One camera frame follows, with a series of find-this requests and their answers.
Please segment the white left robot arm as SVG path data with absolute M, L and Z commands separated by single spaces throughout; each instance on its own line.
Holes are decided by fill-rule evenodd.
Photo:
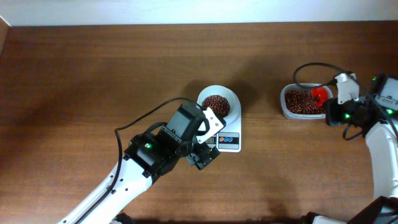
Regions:
M 168 122 L 157 122 L 119 148 L 108 176 L 61 223 L 118 223 L 122 209 L 184 158 L 198 170 L 220 152 L 206 140 L 226 126 L 211 108 L 183 103 Z

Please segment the orange measuring scoop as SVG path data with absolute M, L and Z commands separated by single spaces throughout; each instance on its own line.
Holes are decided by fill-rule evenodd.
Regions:
M 329 99 L 327 90 L 324 87 L 314 88 L 312 90 L 312 97 L 315 100 L 315 106 L 321 108 Z

